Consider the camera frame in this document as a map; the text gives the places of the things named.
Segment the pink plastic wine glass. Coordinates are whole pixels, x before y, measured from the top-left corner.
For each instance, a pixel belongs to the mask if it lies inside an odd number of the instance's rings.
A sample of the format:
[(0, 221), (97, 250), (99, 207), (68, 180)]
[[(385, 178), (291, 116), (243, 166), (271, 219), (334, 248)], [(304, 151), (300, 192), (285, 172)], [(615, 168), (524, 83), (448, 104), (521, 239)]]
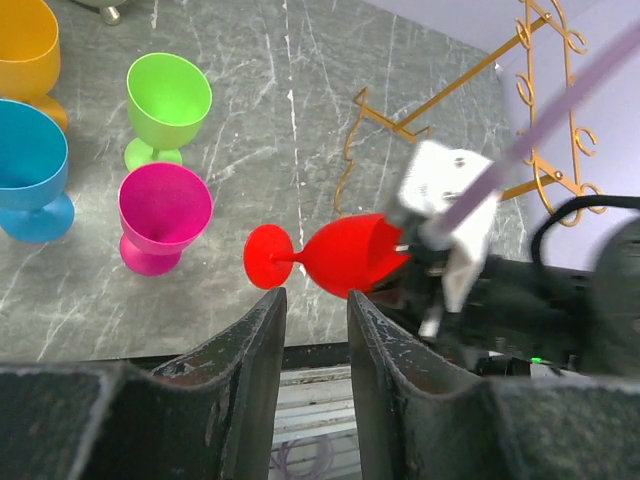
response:
[(205, 182), (173, 163), (151, 163), (130, 172), (118, 192), (123, 235), (121, 259), (133, 272), (159, 276), (202, 234), (214, 212)]

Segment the red plastic wine glass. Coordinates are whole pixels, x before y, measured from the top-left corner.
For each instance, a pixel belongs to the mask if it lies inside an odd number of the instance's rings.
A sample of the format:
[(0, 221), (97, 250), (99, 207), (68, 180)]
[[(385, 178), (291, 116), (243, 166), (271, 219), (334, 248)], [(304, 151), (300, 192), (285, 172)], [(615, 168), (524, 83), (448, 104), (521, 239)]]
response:
[(285, 230), (265, 224), (249, 235), (244, 268), (256, 287), (268, 290), (282, 285), (299, 263), (321, 289), (345, 299), (351, 290), (372, 292), (408, 262), (408, 254), (396, 251), (401, 235), (382, 213), (355, 215), (325, 225), (296, 252)]

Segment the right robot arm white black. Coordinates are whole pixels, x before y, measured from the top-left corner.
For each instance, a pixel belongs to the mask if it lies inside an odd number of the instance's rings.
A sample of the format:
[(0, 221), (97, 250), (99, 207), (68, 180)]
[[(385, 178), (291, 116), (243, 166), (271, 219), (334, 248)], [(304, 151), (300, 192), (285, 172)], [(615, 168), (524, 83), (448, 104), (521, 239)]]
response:
[(557, 374), (639, 375), (639, 220), (619, 228), (591, 272), (544, 264), (544, 235), (588, 207), (637, 211), (633, 196), (567, 201), (535, 232), (528, 262), (489, 255), (459, 313), (444, 309), (444, 252), (417, 241), (407, 263), (378, 282), (369, 300), (446, 360), (479, 376), (526, 375), (533, 364)]

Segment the orange plastic wine glass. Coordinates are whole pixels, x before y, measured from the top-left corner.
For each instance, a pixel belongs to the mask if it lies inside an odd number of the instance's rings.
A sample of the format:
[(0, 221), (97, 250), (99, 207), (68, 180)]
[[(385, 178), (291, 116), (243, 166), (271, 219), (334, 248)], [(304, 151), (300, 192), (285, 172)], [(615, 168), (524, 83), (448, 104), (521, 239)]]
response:
[(61, 71), (59, 25), (43, 0), (1, 0), (1, 96), (26, 103), (68, 128), (50, 96)]

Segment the blue plastic wine glass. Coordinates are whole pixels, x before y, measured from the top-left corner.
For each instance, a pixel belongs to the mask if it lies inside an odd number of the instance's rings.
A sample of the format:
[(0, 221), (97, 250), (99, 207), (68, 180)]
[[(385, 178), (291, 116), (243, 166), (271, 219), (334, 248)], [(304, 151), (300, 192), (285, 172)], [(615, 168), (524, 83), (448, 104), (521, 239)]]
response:
[(71, 228), (68, 154), (65, 134), (48, 115), (1, 101), (1, 228), (10, 237), (47, 243)]

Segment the green plastic wine glass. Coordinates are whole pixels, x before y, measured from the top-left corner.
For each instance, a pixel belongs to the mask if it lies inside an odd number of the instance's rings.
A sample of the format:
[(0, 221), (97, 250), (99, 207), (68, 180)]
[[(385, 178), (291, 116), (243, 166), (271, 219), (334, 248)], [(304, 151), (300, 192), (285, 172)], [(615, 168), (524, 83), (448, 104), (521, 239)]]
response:
[(127, 170), (154, 162), (181, 165), (180, 149), (196, 137), (213, 105), (205, 74), (181, 56), (153, 52), (131, 64), (126, 88), (135, 134), (124, 151)]

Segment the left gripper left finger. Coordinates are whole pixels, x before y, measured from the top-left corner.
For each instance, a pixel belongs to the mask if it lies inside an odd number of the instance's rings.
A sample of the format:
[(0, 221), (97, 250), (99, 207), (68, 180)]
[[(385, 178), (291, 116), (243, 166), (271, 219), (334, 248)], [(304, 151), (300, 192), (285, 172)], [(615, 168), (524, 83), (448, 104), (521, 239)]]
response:
[(5, 363), (5, 479), (264, 479), (287, 314), (282, 288), (196, 349), (129, 362)]

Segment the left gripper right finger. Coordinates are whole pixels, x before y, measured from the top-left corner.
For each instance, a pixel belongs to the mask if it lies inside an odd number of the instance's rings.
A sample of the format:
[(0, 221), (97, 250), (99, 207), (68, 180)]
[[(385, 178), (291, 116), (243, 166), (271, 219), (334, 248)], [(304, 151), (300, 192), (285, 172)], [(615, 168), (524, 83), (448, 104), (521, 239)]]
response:
[(367, 479), (635, 479), (639, 386), (611, 378), (481, 378), (348, 298)]

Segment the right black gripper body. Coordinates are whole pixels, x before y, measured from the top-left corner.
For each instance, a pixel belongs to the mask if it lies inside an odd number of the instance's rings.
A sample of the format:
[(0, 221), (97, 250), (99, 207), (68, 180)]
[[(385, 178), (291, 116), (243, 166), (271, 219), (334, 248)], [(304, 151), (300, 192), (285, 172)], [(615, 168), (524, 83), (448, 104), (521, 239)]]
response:
[(369, 300), (396, 325), (436, 350), (480, 348), (462, 312), (480, 276), (480, 260), (461, 247), (401, 244), (405, 263), (378, 281)]

